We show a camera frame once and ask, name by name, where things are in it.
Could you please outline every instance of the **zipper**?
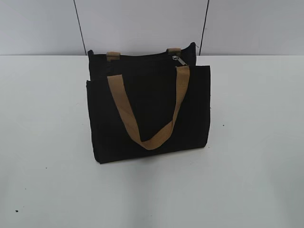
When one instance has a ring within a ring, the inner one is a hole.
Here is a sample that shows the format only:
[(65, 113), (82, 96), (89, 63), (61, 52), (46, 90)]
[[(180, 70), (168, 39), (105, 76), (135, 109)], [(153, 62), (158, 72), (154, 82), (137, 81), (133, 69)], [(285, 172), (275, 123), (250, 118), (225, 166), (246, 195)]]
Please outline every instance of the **zipper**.
[(177, 60), (180, 62), (180, 64), (182, 64), (183, 66), (187, 66), (187, 63), (185, 63), (180, 57), (178, 56), (172, 56), (173, 60)]

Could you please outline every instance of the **tan strap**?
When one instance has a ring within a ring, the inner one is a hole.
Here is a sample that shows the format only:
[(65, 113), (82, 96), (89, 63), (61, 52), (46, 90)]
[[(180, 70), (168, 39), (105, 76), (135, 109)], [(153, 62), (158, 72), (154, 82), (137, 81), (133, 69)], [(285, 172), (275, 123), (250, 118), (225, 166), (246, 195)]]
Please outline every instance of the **tan strap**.
[(153, 150), (160, 147), (167, 141), (175, 125), (177, 115), (180, 110), (180, 105), (187, 92), (190, 70), (188, 66), (180, 66), (176, 68), (176, 104), (172, 120), (161, 128), (151, 139), (144, 142), (140, 139), (139, 129), (134, 117), (128, 96), (124, 89), (124, 80), (122, 75), (108, 76), (109, 87), (118, 109), (119, 115), (130, 138), (147, 150)]
[(181, 49), (180, 48), (168, 48), (167, 52), (169, 55), (177, 55), (177, 56), (181, 56)]
[(110, 62), (111, 60), (119, 60), (120, 52), (109, 51), (106, 53), (106, 60)]

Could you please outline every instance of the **handle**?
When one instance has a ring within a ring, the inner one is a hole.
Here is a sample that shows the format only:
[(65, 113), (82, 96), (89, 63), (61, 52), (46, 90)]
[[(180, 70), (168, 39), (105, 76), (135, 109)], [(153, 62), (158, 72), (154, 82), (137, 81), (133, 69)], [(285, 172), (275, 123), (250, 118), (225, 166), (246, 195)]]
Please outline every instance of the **handle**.
[(168, 55), (175, 55), (175, 56), (181, 57), (180, 48), (168, 48), (167, 53), (168, 53)]
[(106, 60), (110, 62), (111, 60), (119, 60), (120, 52), (109, 51), (106, 53)]
[(190, 70), (188, 66), (180, 66), (176, 67), (176, 73), (176, 104), (172, 120), (161, 128), (151, 139), (144, 142), (140, 139), (138, 125), (124, 88), (123, 76), (115, 75), (107, 77), (115, 105), (130, 138), (147, 150), (160, 147), (172, 135), (175, 121), (181, 107), (180, 105), (187, 92)]

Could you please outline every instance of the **metal zipper pull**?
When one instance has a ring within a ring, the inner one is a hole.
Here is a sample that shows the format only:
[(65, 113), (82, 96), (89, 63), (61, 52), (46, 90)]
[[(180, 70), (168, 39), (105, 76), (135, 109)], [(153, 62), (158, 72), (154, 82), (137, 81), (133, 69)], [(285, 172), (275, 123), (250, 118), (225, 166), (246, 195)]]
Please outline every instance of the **metal zipper pull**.
[(183, 66), (187, 66), (187, 63), (185, 63), (180, 57), (178, 56), (172, 56), (173, 60), (177, 60), (182, 64)]

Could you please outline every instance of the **white wall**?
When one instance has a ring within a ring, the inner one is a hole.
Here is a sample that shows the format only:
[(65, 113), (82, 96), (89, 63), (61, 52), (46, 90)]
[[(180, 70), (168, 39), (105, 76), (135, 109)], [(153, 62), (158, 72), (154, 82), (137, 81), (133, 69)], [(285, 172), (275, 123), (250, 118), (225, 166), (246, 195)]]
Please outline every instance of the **white wall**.
[(73, 0), (0, 0), (0, 55), (84, 55)]
[(86, 49), (143, 54), (200, 44), (207, 0), (76, 0)]
[(210, 0), (202, 54), (304, 54), (303, 0)]
[[(86, 49), (200, 44), (207, 0), (76, 0)], [(303, 0), (210, 0), (202, 55), (304, 54)], [(73, 0), (0, 0), (0, 55), (84, 55)]]

